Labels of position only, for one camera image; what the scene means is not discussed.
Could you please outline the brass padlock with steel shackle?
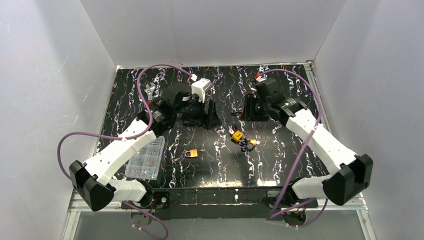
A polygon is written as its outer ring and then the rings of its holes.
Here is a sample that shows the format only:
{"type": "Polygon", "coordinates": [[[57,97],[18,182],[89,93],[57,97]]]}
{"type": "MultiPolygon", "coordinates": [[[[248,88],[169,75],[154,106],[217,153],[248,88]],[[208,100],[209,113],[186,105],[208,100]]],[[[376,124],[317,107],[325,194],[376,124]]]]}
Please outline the brass padlock with steel shackle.
{"type": "Polygon", "coordinates": [[[196,157],[198,157],[198,150],[197,149],[190,149],[190,150],[188,150],[184,153],[184,156],[186,158],[196,158],[196,157]]]}

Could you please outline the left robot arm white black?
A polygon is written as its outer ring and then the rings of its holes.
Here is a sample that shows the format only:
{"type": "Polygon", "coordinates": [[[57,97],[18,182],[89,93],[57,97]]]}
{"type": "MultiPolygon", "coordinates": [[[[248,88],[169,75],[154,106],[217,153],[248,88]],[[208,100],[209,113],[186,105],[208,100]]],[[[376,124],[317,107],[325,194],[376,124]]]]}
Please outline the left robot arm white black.
{"type": "Polygon", "coordinates": [[[151,191],[147,184],[136,179],[115,180],[113,175],[176,122],[206,130],[221,125],[216,102],[206,99],[212,87],[212,82],[206,78],[191,85],[173,83],[161,96],[150,101],[117,140],[84,162],[76,160],[69,166],[73,188],[92,211],[99,211],[113,201],[142,201],[151,191]]]}

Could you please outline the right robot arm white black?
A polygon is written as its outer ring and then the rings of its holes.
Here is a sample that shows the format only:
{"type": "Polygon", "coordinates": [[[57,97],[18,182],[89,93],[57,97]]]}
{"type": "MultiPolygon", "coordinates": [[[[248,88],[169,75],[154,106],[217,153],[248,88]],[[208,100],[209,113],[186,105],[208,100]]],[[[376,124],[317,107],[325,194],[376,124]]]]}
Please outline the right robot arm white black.
{"type": "Polygon", "coordinates": [[[338,206],[369,187],[373,160],[358,155],[338,141],[308,106],[297,97],[287,97],[274,78],[254,84],[255,93],[244,98],[241,119],[251,122],[279,122],[300,137],[327,168],[328,175],[303,177],[291,181],[281,200],[290,206],[301,200],[325,198],[338,206]]]}

